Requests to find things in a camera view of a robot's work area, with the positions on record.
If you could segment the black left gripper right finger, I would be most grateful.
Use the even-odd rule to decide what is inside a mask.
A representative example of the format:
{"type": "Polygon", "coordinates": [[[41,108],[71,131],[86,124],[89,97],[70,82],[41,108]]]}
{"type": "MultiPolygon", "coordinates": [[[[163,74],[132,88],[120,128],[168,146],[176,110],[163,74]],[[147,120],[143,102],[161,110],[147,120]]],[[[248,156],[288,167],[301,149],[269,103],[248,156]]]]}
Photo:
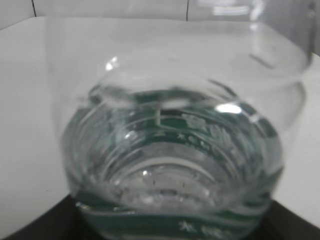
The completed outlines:
{"type": "Polygon", "coordinates": [[[266,240],[320,240],[320,229],[277,201],[273,201],[264,219],[266,240]]]}

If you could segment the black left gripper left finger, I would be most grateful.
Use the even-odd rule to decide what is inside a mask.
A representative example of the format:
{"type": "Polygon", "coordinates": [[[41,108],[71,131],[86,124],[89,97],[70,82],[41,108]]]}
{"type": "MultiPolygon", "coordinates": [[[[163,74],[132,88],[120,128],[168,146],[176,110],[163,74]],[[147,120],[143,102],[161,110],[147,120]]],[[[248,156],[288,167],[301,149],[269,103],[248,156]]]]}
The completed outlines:
{"type": "Polygon", "coordinates": [[[66,196],[46,213],[6,240],[80,240],[79,216],[75,201],[66,196]]]}

